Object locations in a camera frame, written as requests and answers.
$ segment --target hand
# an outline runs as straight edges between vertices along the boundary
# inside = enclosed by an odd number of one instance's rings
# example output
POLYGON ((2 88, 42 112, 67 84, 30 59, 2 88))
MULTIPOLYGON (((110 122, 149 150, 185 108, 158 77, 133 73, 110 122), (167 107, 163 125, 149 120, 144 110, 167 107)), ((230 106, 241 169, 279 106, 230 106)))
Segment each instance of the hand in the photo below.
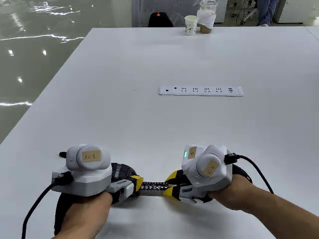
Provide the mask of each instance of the hand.
POLYGON ((248 199, 258 188, 241 175, 233 175, 231 184, 223 190, 209 192, 210 198, 216 199, 225 207, 232 210, 245 211, 248 199))
POLYGON ((111 204, 112 196, 106 192, 82 198, 67 211, 55 239, 93 239, 108 218, 111 204))

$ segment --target power strip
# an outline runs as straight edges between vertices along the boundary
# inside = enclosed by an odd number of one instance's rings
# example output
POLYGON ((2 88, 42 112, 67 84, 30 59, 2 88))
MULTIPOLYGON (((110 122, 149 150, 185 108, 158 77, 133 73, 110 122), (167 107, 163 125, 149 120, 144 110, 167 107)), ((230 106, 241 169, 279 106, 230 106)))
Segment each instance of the power strip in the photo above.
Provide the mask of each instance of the power strip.
POLYGON ((159 94, 174 96, 244 96, 240 86, 161 86, 159 94))

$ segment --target label sticker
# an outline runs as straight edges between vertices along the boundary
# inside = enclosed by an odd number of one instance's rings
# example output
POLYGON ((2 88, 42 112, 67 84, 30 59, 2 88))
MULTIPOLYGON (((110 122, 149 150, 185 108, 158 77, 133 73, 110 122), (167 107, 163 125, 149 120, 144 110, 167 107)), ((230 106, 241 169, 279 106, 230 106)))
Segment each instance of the label sticker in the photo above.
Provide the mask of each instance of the label sticker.
POLYGON ((82 162, 97 162, 101 161, 101 151, 90 150, 82 152, 82 162))
POLYGON ((203 174, 206 175, 207 177, 211 177, 217 168, 218 168, 218 163, 211 160, 207 164, 206 168, 204 168, 203 174))
POLYGON ((197 149, 196 146, 189 148, 188 159, 194 158, 196 156, 196 149, 197 149))

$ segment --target person's leg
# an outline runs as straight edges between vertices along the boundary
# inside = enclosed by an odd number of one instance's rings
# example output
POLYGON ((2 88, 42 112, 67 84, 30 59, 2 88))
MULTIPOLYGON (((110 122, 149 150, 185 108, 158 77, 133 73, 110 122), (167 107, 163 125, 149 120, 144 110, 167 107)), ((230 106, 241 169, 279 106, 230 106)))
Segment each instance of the person's leg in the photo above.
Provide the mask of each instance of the person's leg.
POLYGON ((258 8, 258 14, 259 14, 257 25, 271 24, 278 1, 279 0, 258 0, 257 1, 257 8, 258 8))
POLYGON ((268 12, 270 0, 257 0, 258 25, 267 24, 266 15, 268 12))

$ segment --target white paper cup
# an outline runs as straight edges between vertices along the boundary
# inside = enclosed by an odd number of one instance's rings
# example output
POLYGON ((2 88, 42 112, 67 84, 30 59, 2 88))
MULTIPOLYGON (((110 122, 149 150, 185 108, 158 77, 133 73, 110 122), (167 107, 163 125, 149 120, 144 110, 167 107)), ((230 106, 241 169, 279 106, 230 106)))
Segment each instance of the white paper cup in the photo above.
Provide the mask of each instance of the white paper cup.
POLYGON ((185 17, 185 34, 187 36, 193 36, 196 33, 197 16, 189 15, 185 17))

